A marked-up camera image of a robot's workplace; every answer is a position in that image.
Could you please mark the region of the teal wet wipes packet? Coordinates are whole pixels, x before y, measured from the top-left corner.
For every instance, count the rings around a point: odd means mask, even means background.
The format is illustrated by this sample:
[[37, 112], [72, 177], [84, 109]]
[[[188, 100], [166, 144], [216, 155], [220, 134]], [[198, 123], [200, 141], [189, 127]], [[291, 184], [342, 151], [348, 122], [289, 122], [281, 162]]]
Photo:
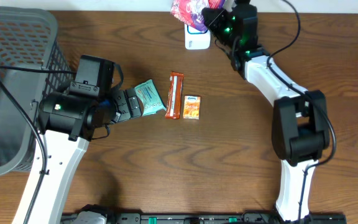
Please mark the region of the teal wet wipes packet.
[[135, 87], [135, 93], [144, 107], [142, 116], [156, 114], [160, 110], [166, 110], [152, 79], [137, 85]]

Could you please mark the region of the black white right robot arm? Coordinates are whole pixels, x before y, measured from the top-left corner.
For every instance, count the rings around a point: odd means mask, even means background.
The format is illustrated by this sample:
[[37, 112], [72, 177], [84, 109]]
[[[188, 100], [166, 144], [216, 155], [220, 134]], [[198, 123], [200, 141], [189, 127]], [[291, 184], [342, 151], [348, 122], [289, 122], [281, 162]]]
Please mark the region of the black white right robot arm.
[[231, 11], [205, 7], [204, 24], [223, 46], [233, 70], [255, 86], [273, 107], [272, 146], [281, 161], [280, 192], [275, 203], [281, 223], [312, 223], [308, 208], [314, 170], [325, 163], [323, 151], [335, 146], [326, 99], [295, 83], [259, 43], [257, 8], [235, 1]]

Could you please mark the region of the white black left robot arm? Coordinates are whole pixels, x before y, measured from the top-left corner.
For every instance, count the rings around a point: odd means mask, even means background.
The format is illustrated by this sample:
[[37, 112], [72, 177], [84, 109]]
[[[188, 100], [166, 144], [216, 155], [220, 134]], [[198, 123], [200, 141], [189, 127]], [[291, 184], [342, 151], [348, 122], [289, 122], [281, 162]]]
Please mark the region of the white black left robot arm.
[[119, 64], [82, 55], [75, 79], [39, 105], [32, 169], [14, 223], [59, 223], [78, 164], [98, 128], [109, 129], [141, 115], [134, 90], [122, 90], [113, 75]]

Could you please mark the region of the orange red snack bar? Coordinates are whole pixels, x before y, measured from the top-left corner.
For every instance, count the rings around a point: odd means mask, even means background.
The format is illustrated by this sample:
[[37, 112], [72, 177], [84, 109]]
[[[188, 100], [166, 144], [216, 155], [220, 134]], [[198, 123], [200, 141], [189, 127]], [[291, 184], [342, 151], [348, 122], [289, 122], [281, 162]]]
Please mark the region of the orange red snack bar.
[[181, 108], [181, 93], [183, 88], [184, 74], [170, 72], [170, 89], [165, 117], [167, 119], [179, 119]]

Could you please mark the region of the purple red snack packet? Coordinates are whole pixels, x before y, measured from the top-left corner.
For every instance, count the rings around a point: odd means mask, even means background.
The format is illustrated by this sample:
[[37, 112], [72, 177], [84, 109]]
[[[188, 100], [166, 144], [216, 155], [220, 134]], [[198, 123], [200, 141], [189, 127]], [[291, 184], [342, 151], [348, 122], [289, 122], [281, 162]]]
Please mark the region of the purple red snack packet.
[[207, 30], [201, 11], [204, 8], [221, 9], [225, 0], [174, 0], [170, 14], [184, 24], [200, 31]]

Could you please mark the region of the orange tissue pack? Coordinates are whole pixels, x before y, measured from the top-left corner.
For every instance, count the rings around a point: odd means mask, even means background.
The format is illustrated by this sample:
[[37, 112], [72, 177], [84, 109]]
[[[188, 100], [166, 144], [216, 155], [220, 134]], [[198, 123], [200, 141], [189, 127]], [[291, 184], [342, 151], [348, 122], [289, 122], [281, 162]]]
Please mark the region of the orange tissue pack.
[[183, 117], [185, 119], [199, 119], [200, 118], [200, 96], [186, 95], [183, 107]]

